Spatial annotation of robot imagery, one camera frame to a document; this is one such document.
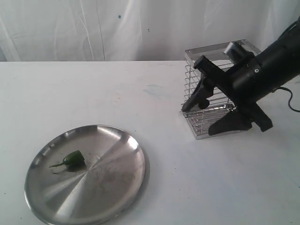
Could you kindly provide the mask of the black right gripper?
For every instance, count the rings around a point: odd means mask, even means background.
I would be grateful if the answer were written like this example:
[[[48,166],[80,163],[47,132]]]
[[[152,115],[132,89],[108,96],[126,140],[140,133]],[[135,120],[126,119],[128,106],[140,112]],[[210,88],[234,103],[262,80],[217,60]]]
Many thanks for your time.
[[[263,132],[273,127],[271,119],[257,104],[258,100],[273,90],[270,81],[273,65],[269,59],[261,55],[254,56],[249,52],[239,63],[223,71],[202,56],[195,62],[194,68],[199,70],[203,77],[183,104],[183,112],[189,112],[199,102],[213,96],[215,87],[218,87],[236,106],[235,110],[231,110],[210,125],[209,135],[247,131],[252,128],[252,123]]]

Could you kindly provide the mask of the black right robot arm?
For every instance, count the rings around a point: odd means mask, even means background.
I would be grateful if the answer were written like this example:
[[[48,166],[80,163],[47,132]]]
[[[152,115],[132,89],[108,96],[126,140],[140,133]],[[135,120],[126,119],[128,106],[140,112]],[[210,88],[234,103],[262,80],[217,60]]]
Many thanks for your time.
[[[207,109],[209,98],[218,88],[234,108],[208,127],[210,136],[231,131],[246,131],[255,123],[262,132],[273,127],[271,119],[257,101],[282,90],[283,85],[300,74],[300,22],[296,20],[264,51],[255,55],[238,42],[230,42],[225,55],[233,66],[224,71],[206,55],[201,55],[193,68],[201,73],[200,80],[181,110],[194,106]]]

